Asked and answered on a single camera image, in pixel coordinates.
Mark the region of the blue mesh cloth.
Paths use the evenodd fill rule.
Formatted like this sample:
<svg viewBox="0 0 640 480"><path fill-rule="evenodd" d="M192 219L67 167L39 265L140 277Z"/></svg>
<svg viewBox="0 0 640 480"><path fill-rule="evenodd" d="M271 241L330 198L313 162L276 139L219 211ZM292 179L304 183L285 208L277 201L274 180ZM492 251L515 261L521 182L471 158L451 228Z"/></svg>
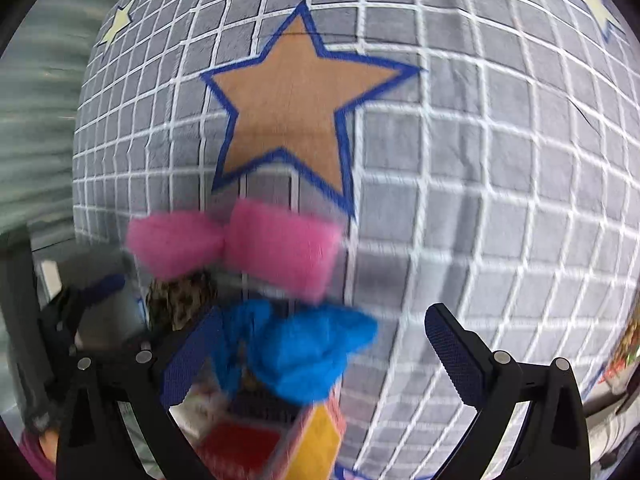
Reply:
<svg viewBox="0 0 640 480"><path fill-rule="evenodd" d="M377 334L376 319L352 308L320 304L284 316L252 299L212 311L207 348L228 396L240 391L247 370L278 398L307 405L329 397L349 356Z"/></svg>

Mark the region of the pink foam sponge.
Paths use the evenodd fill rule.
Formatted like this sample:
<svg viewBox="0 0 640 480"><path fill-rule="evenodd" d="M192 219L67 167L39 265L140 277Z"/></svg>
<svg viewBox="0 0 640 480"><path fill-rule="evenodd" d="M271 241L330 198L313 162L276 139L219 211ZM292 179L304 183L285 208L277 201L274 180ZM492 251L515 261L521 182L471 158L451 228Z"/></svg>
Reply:
<svg viewBox="0 0 640 480"><path fill-rule="evenodd" d="M318 304L341 244L335 223L242 198L220 224L201 211L134 218L126 246L154 278L173 280L214 263Z"/></svg>

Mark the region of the leopard print scrunchie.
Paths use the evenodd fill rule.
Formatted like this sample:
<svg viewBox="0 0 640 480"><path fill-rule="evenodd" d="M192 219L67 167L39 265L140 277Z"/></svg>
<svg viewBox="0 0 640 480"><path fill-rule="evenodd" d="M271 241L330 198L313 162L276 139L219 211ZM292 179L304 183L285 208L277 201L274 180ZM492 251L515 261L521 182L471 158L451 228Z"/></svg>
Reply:
<svg viewBox="0 0 640 480"><path fill-rule="evenodd" d="M162 281L154 278L146 292L151 330L169 327L182 330L203 308L210 307L217 297L217 284L209 270Z"/></svg>

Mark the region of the red yellow paper box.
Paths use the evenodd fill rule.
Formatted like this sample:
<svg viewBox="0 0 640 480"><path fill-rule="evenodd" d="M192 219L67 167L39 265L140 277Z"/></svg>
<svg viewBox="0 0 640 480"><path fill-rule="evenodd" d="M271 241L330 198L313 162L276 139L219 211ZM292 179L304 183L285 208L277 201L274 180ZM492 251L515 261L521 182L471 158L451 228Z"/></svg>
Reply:
<svg viewBox="0 0 640 480"><path fill-rule="evenodd" d="M334 394L295 406L192 388L169 414L217 479L329 479L346 430Z"/></svg>

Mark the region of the green curtain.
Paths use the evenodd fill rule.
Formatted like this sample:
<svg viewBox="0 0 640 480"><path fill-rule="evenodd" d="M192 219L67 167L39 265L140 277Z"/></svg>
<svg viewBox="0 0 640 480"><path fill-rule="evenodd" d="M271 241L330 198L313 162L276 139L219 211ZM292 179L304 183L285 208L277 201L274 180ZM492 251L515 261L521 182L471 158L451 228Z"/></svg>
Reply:
<svg viewBox="0 0 640 480"><path fill-rule="evenodd" d="M94 40L118 0L36 0L1 55L1 227L74 235L72 157Z"/></svg>

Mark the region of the grey grid star rug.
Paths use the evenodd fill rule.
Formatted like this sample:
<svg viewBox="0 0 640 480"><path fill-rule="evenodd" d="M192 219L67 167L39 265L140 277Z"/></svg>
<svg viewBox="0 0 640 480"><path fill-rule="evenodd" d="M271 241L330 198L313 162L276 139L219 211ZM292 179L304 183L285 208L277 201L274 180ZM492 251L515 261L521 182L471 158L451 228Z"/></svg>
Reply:
<svg viewBox="0 0 640 480"><path fill-rule="evenodd" d="M214 192L227 115L198 74L260 50L301 2L326 46L420 74L346 117L356 217L287 166ZM524 362L564 356L582 392L623 333L639 278L639 47L610 0L116 0L74 135L74 222L240 196L340 222L330 296L378 339L342 382L338 460L372 479L434 474L473 412L437 365L441 302Z"/></svg>

